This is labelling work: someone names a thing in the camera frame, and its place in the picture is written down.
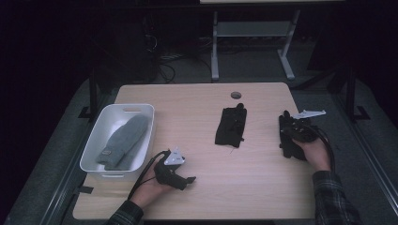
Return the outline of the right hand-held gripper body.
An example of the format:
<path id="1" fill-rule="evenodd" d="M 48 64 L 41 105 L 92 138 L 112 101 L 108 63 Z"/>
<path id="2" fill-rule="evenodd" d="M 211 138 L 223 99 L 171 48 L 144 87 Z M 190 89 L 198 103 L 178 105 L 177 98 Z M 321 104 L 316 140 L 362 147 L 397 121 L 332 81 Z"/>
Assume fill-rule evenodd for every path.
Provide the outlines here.
<path id="1" fill-rule="evenodd" d="M 284 111 L 281 115 L 281 133 L 301 143 L 311 143 L 318 138 L 311 118 L 325 114 L 325 111 L 303 110 L 296 114 Z"/>

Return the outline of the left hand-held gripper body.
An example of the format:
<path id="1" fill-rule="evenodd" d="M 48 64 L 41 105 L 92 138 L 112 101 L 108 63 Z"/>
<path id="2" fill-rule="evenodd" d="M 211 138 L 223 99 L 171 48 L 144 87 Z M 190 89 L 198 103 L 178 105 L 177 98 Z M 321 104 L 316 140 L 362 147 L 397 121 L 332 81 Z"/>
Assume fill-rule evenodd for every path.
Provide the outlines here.
<path id="1" fill-rule="evenodd" d="M 189 179 L 176 174 L 176 170 L 185 162 L 178 148 L 161 152 L 162 158 L 154 167 L 156 179 L 160 184 L 183 190 Z"/>

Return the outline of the black glove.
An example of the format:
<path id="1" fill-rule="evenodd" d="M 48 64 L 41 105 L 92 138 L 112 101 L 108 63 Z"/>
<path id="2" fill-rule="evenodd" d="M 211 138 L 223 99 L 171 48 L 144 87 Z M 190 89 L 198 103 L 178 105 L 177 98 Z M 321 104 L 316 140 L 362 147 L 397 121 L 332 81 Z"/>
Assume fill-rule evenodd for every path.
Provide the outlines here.
<path id="1" fill-rule="evenodd" d="M 306 160 L 303 150 L 292 141 L 294 127 L 295 119 L 290 115 L 289 111 L 284 111 L 279 116 L 280 148 L 283 150 L 285 158 Z"/>
<path id="2" fill-rule="evenodd" d="M 246 118 L 247 109 L 243 103 L 238 103 L 234 108 L 224 108 L 216 131 L 215 143 L 239 148 L 240 143 L 244 141 Z"/>

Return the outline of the grey mitten with label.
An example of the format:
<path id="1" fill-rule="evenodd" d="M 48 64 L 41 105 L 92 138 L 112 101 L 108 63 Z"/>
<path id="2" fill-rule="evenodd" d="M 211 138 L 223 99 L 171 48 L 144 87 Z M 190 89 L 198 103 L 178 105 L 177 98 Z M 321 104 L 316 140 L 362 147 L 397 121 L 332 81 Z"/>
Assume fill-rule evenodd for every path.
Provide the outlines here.
<path id="1" fill-rule="evenodd" d="M 103 165 L 106 171 L 127 171 L 140 149 L 139 143 L 147 131 L 148 123 L 149 119 L 146 116 L 134 115 L 112 134 L 96 161 Z"/>

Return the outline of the white plastic bin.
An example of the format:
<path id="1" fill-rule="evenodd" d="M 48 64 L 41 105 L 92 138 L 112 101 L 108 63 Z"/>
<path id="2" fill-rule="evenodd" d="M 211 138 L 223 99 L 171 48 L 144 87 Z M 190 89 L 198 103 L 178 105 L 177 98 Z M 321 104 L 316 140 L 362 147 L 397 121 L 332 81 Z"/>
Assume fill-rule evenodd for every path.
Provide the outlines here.
<path id="1" fill-rule="evenodd" d="M 96 161 L 112 134 L 125 125 L 134 115 L 142 114 L 149 119 L 145 139 L 129 171 L 106 171 Z M 80 167 L 100 181 L 135 181 L 149 161 L 155 135 L 155 110 L 150 104 L 111 104 L 106 106 L 95 123 L 81 157 Z"/>

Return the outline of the person's right hand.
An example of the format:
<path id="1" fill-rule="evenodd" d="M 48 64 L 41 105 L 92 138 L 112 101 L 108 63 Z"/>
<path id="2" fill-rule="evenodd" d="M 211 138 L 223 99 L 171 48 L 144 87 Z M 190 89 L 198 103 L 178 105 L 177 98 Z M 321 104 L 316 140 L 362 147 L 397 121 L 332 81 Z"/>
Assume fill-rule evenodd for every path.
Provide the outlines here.
<path id="1" fill-rule="evenodd" d="M 316 172 L 331 170 L 327 147 L 320 139 L 313 142 L 294 140 L 294 143 L 303 150 L 304 156 Z"/>

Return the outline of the person's left hand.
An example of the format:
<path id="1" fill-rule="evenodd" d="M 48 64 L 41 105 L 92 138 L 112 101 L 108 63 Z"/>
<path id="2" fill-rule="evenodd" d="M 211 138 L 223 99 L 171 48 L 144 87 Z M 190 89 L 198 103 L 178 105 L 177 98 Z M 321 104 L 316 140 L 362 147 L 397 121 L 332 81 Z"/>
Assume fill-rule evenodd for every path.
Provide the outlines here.
<path id="1" fill-rule="evenodd" d="M 145 209 L 160 196 L 172 191 L 173 188 L 160 184 L 155 177 L 154 166 L 151 166 L 144 176 L 142 183 L 130 197 L 130 201 Z"/>

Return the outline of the black metal stand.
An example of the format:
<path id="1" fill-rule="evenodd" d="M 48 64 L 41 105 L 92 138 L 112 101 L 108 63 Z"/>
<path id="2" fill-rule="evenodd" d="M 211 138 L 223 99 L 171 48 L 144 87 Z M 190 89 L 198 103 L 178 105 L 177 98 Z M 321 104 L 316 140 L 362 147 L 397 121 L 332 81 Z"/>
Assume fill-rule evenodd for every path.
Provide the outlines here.
<path id="1" fill-rule="evenodd" d="M 99 110 L 99 93 L 98 93 L 98 85 L 97 85 L 95 69 L 92 69 L 89 75 L 88 85 L 89 85 L 89 105 L 84 106 L 81 109 L 79 117 L 86 118 L 92 121 L 96 117 Z"/>
<path id="2" fill-rule="evenodd" d="M 370 120 L 369 114 L 362 106 L 355 104 L 356 74 L 352 67 L 346 69 L 345 113 L 352 123 L 358 120 Z"/>

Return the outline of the white metal table frame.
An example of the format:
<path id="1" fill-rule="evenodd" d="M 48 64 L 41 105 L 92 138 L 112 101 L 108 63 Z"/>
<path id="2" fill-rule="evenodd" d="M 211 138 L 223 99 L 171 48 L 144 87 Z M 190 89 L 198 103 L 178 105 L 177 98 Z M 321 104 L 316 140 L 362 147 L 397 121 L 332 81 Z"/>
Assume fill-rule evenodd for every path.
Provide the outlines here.
<path id="1" fill-rule="evenodd" d="M 277 51 L 286 78 L 295 79 L 287 54 L 296 31 L 300 11 L 295 10 L 290 21 L 280 22 L 220 22 L 218 12 L 213 14 L 212 51 L 210 55 L 211 80 L 220 78 L 218 60 L 219 38 L 285 38 L 285 43 Z"/>

